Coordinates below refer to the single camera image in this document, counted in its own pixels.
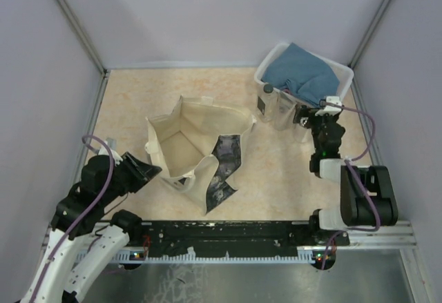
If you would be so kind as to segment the clear square bottle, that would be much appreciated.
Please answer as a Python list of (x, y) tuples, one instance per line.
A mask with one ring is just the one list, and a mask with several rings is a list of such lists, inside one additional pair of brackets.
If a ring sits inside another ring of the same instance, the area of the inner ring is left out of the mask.
[(257, 114), (263, 122), (269, 122), (274, 118), (274, 112), (278, 101), (278, 93), (271, 84), (263, 84), (257, 93)]

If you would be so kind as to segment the cream canvas tote bag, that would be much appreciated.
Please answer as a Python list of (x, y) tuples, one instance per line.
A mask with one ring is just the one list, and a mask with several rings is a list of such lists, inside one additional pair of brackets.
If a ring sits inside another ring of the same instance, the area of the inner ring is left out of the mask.
[(168, 115), (147, 120), (144, 146), (161, 180), (206, 215), (236, 191), (256, 117), (211, 97), (180, 97)]

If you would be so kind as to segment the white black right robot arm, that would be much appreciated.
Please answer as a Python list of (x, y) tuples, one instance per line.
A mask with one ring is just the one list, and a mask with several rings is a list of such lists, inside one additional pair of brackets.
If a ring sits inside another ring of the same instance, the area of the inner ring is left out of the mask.
[(344, 106), (309, 108), (297, 106), (293, 123), (310, 131), (314, 153), (309, 171), (340, 186), (336, 206), (317, 209), (309, 217), (308, 234), (318, 245), (328, 242), (333, 232), (374, 232), (395, 226), (398, 207), (386, 166), (356, 166), (340, 154), (345, 128), (338, 123)]

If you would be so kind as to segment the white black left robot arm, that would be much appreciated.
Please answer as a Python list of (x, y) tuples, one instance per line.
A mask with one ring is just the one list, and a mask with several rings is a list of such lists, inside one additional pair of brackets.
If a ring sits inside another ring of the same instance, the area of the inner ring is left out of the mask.
[(141, 217), (117, 211), (85, 258), (77, 262), (104, 209), (118, 197), (138, 192), (161, 171), (129, 152), (91, 157), (80, 181), (56, 207), (44, 257), (22, 302), (81, 302), (116, 253), (127, 244), (139, 244), (144, 236)]

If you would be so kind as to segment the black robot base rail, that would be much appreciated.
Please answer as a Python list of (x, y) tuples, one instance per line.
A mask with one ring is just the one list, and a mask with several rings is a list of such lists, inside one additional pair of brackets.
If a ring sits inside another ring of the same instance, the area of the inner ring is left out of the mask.
[(129, 269), (141, 264), (312, 264), (327, 267), (346, 233), (307, 221), (143, 222), (141, 232), (111, 260)]

